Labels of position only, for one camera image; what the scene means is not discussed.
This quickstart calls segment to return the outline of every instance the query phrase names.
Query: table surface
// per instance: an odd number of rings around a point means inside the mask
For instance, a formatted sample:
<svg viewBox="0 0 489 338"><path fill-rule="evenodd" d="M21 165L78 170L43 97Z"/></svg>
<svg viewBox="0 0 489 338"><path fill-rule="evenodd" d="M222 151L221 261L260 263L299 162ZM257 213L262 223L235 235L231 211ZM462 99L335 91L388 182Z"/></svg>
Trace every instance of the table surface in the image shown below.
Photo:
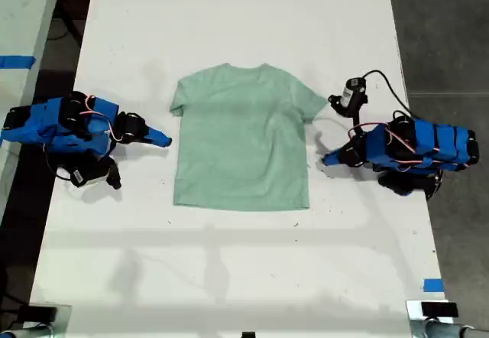
<svg viewBox="0 0 489 338"><path fill-rule="evenodd" d="M0 69L0 124L14 106L30 105L56 0L0 0L0 55L34 56L30 70ZM15 175L20 145L0 148L0 221Z"/></svg>
<svg viewBox="0 0 489 338"><path fill-rule="evenodd" d="M406 96L390 0L92 0L75 88L174 142L119 146L119 191L57 180L31 302L72 305L70 337L410 336L405 300L444 297L423 292L440 277L426 201L319 166L351 126L331 108L306 126L309 210L173 205L177 80L224 62L267 62L324 97L378 68ZM389 121L384 82L368 92L361 119Z"/></svg>

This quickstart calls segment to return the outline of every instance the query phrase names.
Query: t-shirt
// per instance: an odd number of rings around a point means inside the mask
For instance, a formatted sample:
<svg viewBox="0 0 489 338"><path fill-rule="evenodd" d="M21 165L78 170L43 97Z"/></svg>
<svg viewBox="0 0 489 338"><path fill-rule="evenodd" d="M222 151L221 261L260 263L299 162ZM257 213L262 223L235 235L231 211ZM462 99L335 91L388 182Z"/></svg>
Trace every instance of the t-shirt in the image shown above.
<svg viewBox="0 0 489 338"><path fill-rule="evenodd" d="M229 63L178 83L174 204L219 210L309 208L304 122L327 103L268 64Z"/></svg>

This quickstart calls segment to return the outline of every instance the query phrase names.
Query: red wire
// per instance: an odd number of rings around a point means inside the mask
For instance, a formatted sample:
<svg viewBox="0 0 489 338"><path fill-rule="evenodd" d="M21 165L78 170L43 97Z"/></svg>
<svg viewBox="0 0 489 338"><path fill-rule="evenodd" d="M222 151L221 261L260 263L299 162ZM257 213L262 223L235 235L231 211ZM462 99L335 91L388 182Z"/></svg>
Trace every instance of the red wire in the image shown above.
<svg viewBox="0 0 489 338"><path fill-rule="evenodd" d="M386 132L388 132L390 134L390 141L389 141L388 144L390 144L392 142L392 137L394 137L395 139L397 139L398 141L400 141L411 152L416 153L416 150L411 145L409 145L399 135L397 135L396 133L392 132L389 129L389 125L386 122L364 122L362 124L355 125L353 128L351 128L350 130L348 130L348 137L351 139L351 131L352 130L355 130L355 128L360 128L360 127L365 126L365 125L385 125Z"/></svg>
<svg viewBox="0 0 489 338"><path fill-rule="evenodd" d="M119 139L117 139L115 137L115 134L114 134L114 129L112 127L112 123L110 121L110 119L105 116L104 114L102 114L101 112L97 112L97 111L93 111L90 106L89 106L89 100L91 98L95 98L94 95L91 95L91 96L87 96L86 99L85 99L85 106L86 108L88 109L88 111L83 111L80 113L80 115L89 115L89 114L94 114L94 115L100 115L102 116L103 118L105 118L105 120L107 120L107 123L108 123L108 129L110 130L110 133L112 134L112 137L114 138L115 141L121 141L122 140L122 137L120 137Z"/></svg>

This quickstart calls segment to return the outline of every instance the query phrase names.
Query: t-shirt hem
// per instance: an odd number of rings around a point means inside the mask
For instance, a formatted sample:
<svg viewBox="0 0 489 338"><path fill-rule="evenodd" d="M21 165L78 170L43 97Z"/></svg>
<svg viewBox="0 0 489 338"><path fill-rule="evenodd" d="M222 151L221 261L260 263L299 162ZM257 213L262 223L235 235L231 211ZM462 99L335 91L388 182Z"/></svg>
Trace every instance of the t-shirt hem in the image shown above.
<svg viewBox="0 0 489 338"><path fill-rule="evenodd" d="M234 212L286 212L292 210L308 210L309 204L281 204L275 206L247 206L242 208L230 207L220 203L198 203L174 200L174 206L189 206L192 208L205 208L208 210L229 210Z"/></svg>

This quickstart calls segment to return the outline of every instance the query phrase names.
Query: t-shirt sleeve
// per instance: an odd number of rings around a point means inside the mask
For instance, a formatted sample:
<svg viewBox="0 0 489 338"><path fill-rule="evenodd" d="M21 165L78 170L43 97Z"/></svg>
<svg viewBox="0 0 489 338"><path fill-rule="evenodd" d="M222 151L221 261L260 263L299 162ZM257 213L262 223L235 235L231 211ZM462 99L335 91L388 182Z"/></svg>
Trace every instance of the t-shirt sleeve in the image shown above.
<svg viewBox="0 0 489 338"><path fill-rule="evenodd" d="M175 96L170 106L170 112L182 116L185 109L193 102L201 99L209 89L210 77L215 69L205 69L178 81Z"/></svg>
<svg viewBox="0 0 489 338"><path fill-rule="evenodd" d="M301 113L304 122L311 122L328 103L322 96L316 95L309 87L295 77L291 77L290 93L292 101Z"/></svg>
<svg viewBox="0 0 489 338"><path fill-rule="evenodd" d="M170 112L175 116L183 115L183 108L189 104L189 89L184 80L180 80L176 86L175 96L170 106Z"/></svg>

